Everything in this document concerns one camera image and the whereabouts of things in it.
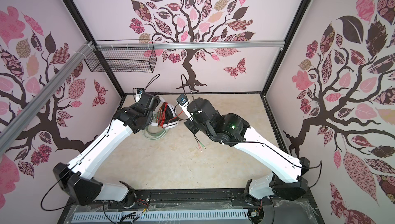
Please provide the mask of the white black headphones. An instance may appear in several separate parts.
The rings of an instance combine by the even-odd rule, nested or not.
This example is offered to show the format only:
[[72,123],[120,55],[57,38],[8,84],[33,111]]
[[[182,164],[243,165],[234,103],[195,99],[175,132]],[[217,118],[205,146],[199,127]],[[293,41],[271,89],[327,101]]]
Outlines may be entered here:
[[180,118],[175,112],[175,107],[166,101],[162,101],[153,114],[151,125],[172,129],[178,126],[179,121]]

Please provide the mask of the aluminium rail wall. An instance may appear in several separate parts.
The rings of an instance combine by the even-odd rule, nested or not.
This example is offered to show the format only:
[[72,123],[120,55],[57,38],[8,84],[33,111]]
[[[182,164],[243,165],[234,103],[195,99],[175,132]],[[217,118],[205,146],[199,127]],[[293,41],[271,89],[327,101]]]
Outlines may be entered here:
[[217,48],[283,48],[284,41],[263,40],[263,41],[223,41],[223,42],[180,42],[180,43],[119,43],[116,41],[96,42],[98,50],[104,49],[152,49],[152,50],[177,50],[177,49],[217,49]]
[[41,108],[55,94],[56,90],[64,83],[72,71],[86,56],[94,51],[91,41],[87,41],[78,49],[71,59],[60,69],[60,71],[47,83],[15,117],[15,119],[2,131],[1,134],[1,154],[4,154],[11,144],[18,138],[20,133],[36,117]]

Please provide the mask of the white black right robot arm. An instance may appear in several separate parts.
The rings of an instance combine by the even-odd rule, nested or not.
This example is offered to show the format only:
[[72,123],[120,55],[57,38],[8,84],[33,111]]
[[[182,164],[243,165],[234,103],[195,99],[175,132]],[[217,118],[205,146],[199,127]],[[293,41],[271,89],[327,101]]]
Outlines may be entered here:
[[245,119],[234,113],[221,115],[206,99],[189,101],[181,95],[177,103],[186,113],[185,126],[193,134],[202,132],[211,141],[242,151],[271,170],[267,176],[248,181],[248,197],[261,200],[276,195],[285,200],[296,200],[307,193],[308,182],[303,178],[310,167],[307,158],[298,159],[285,153]]

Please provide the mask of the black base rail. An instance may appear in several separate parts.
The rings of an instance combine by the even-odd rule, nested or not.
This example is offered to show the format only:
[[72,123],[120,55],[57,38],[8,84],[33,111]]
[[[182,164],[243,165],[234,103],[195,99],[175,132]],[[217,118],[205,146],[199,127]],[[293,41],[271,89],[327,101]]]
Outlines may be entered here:
[[244,209],[258,209],[262,205],[271,205],[272,201],[267,196],[275,195],[285,200],[296,200],[308,192],[308,187],[285,187],[274,186],[273,193],[264,197],[256,198],[251,193],[247,193],[246,188],[229,188],[229,189],[177,189],[177,190],[131,190],[127,193],[126,200],[95,200],[94,194],[98,190],[64,190],[69,197],[75,201],[75,204],[85,206],[90,204],[99,204],[99,202],[109,202],[109,209],[114,210],[137,210],[144,207],[164,207],[180,206],[181,204],[202,204],[208,206],[209,203],[229,203],[232,207],[241,207]]

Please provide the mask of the aluminium rail left wall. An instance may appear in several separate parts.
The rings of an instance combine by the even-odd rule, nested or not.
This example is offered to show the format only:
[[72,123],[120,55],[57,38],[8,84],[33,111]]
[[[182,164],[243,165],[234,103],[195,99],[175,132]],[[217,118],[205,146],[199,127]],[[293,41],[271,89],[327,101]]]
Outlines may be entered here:
[[71,59],[60,69],[60,71],[47,83],[15,117],[15,119],[2,131],[1,134],[1,154],[4,154],[11,144],[18,138],[20,133],[36,117],[41,108],[55,94],[56,90],[64,83],[72,71],[86,56],[94,51],[91,41],[87,41],[78,49]]

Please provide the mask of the aluminium rail back wall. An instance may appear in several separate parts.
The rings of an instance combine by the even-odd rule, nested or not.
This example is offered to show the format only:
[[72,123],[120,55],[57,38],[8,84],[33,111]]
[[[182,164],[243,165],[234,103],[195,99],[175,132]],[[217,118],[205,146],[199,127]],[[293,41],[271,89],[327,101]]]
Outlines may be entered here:
[[217,49],[217,48],[283,48],[284,41],[263,40],[263,41],[223,41],[223,42],[180,42],[180,43],[119,43],[116,41],[96,42],[98,50],[104,49],[152,49],[152,50],[177,50],[177,49]]

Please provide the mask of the mint green headphones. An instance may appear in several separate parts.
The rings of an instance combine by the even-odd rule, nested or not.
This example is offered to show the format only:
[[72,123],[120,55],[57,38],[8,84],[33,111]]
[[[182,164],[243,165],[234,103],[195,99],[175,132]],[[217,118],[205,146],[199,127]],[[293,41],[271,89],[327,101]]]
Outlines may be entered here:
[[161,128],[160,126],[149,125],[142,132],[146,139],[157,141],[164,138],[167,135],[168,130]]

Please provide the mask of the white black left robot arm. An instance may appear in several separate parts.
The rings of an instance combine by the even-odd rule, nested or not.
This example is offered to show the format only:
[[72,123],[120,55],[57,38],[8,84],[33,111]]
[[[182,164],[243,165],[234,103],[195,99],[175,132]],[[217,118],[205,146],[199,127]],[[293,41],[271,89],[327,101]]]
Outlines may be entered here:
[[135,190],[125,182],[108,183],[95,178],[95,173],[114,149],[127,137],[145,130],[161,103],[159,96],[142,93],[131,106],[118,110],[109,126],[80,155],[68,164],[53,169],[58,185],[76,204],[115,201],[124,208],[135,203]]

